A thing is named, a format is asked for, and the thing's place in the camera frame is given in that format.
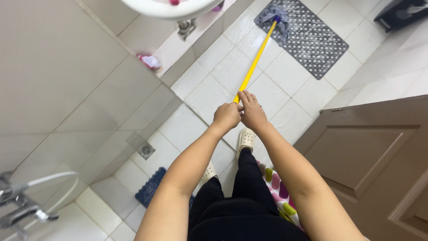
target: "bathroom floor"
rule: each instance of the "bathroom floor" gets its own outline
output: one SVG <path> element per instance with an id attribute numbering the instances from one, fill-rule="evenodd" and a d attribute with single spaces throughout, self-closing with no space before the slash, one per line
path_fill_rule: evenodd
<path id="1" fill-rule="evenodd" d="M 372 19 L 389 0 L 301 1 L 340 35 L 350 48 L 324 78 L 316 80 L 288 52 L 269 40 L 247 89 L 257 96 L 269 121 L 291 144 L 299 139 L 318 117 L 319 110 L 387 37 Z M 254 1 L 172 86 L 184 103 L 148 140 L 154 148 L 151 156 L 145 159 L 135 153 L 114 177 L 91 185 L 90 188 L 116 213 L 117 223 L 113 226 L 117 227 L 123 220 L 123 230 L 126 230 L 125 236 L 129 240 L 133 239 L 145 211 L 133 195 L 159 167 L 168 168 L 207 129 L 219 105 L 233 100 L 265 36 L 253 20 L 269 2 Z M 238 169 L 236 145 L 242 128 L 244 125 L 239 124 L 225 135 L 211 159 L 225 196 L 232 194 Z M 258 138 L 253 154 L 262 163 L 272 165 Z M 77 202 L 85 211 L 83 200 L 85 195 L 91 196 L 91 192 L 86 191 Z M 113 230 L 104 231 L 110 235 Z"/>

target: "yellow mop handle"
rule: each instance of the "yellow mop handle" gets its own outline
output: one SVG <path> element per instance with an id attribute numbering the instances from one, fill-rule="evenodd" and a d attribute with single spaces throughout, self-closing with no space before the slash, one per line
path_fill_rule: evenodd
<path id="1" fill-rule="evenodd" d="M 259 49 L 259 52 L 257 53 L 256 58 L 254 59 L 253 63 L 251 64 L 251 67 L 248 70 L 247 75 L 245 76 L 244 81 L 241 84 L 241 87 L 239 87 L 240 91 L 245 90 L 245 88 L 247 87 L 248 82 L 250 81 L 250 78 L 253 75 L 254 69 L 256 68 L 257 63 L 259 62 L 260 56 L 262 55 L 263 50 L 265 49 L 266 44 L 268 43 L 268 40 L 269 40 L 269 38 L 270 38 L 273 30 L 275 29 L 276 24 L 277 24 L 277 21 L 274 21 L 273 24 L 272 24 L 272 27 L 270 28 L 269 32 L 266 35 L 266 38 L 263 40 L 263 43 L 260 46 L 260 49 Z M 238 95 L 238 93 L 236 93 L 236 96 L 233 99 L 233 102 L 239 104 L 239 101 L 240 101 L 239 95 Z"/>

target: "white hose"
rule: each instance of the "white hose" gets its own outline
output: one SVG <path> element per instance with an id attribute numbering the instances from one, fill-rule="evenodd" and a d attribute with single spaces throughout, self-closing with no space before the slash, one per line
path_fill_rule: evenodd
<path id="1" fill-rule="evenodd" d="M 67 177 L 67 176 L 74 176 L 75 177 L 75 181 L 73 183 L 73 186 L 70 188 L 70 190 L 68 190 L 68 192 L 57 202 L 55 203 L 47 212 L 50 213 L 53 210 L 55 210 L 76 188 L 77 184 L 79 183 L 79 173 L 78 172 L 61 172 L 61 173 L 57 173 L 57 174 L 53 174 L 44 178 L 39 178 L 37 180 L 31 181 L 28 183 L 28 187 L 32 187 L 53 179 L 57 179 L 57 178 L 61 178 L 61 177 Z M 33 220 L 32 222 L 30 222 L 29 224 L 27 224 L 24 227 L 24 230 L 28 230 L 31 226 L 33 226 L 35 223 L 37 222 L 37 220 Z M 9 236 L 8 238 L 6 238 L 4 241 L 9 241 L 11 239 L 13 239 L 14 237 L 16 237 L 17 234 L 14 233 L 11 236 Z"/>

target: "hand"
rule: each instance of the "hand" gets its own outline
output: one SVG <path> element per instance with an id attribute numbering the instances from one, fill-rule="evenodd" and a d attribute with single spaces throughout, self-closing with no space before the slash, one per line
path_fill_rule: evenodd
<path id="1" fill-rule="evenodd" d="M 254 94 L 250 94 L 246 90 L 238 91 L 238 94 L 244 106 L 241 122 L 258 135 L 257 133 L 269 124 L 268 118 Z"/>
<path id="2" fill-rule="evenodd" d="M 222 135 L 225 135 L 239 124 L 242 110 L 243 107 L 235 102 L 220 105 L 214 113 L 214 121 L 211 126 L 216 127 Z"/>

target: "mop head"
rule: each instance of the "mop head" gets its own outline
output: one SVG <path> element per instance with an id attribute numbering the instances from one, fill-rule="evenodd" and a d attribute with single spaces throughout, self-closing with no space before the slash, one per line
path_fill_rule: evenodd
<path id="1" fill-rule="evenodd" d="M 287 42 L 288 33 L 290 30 L 288 25 L 288 14 L 282 7 L 274 3 L 270 4 L 260 13 L 260 15 L 254 20 L 254 22 L 257 25 L 260 25 L 261 23 L 266 21 L 268 21 L 269 23 L 273 23 L 273 18 L 275 16 L 279 16 L 281 18 L 281 21 L 277 23 L 275 28 L 281 33 L 281 38 L 278 43 L 279 45 L 283 46 Z"/>

